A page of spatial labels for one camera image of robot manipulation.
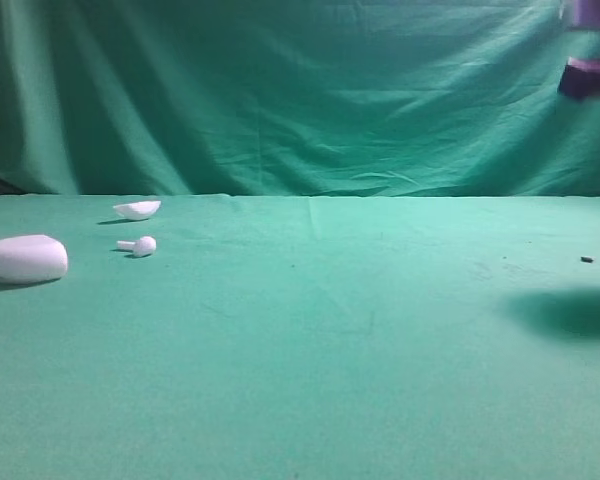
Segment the purple robot arm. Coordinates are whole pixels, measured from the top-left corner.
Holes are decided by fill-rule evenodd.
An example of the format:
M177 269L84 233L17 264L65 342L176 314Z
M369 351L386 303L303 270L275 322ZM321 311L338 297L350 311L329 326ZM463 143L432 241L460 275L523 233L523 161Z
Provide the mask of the purple robot arm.
M562 1L559 18L571 31L600 33L600 1ZM600 97L600 60L569 57L557 90L577 101Z

